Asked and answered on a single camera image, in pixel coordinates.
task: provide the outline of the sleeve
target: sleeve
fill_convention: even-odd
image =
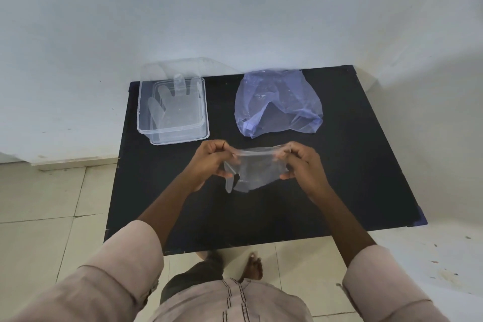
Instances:
[[[10,321],[132,322],[156,288],[163,266],[154,230],[143,221],[132,221]]]
[[[360,251],[342,284],[365,322],[449,322],[385,247]]]

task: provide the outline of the clear plastic container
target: clear plastic container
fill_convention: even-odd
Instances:
[[[210,135],[202,77],[141,81],[138,131],[151,144],[165,145],[203,140]]]

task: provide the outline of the shirt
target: shirt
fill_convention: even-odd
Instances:
[[[133,221],[107,240],[73,274],[40,294],[11,322],[132,322],[157,285],[163,253],[154,230]],[[448,322],[429,297],[381,246],[360,251],[342,285],[366,322]],[[245,279],[212,281],[174,295],[151,321],[312,321],[298,297]]]

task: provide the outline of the black table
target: black table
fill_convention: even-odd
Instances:
[[[315,134],[292,130],[243,136],[235,123],[235,94],[243,75],[205,78],[210,138],[235,148],[294,140],[320,154],[330,184],[366,230],[424,220],[353,66],[303,70],[320,97],[324,122]],[[129,90],[105,238],[136,219],[188,164],[200,142],[154,146],[136,129],[139,82]],[[329,235],[322,214],[294,179],[241,193],[212,176],[191,194],[164,247],[194,252]]]

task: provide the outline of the wall baseboard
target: wall baseboard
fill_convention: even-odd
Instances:
[[[32,163],[32,167],[39,169],[40,171],[51,171],[53,169],[67,169],[77,167],[92,167],[103,165],[115,165],[117,163],[117,157],[115,158],[77,158],[70,160],[58,160],[51,162],[38,162]]]

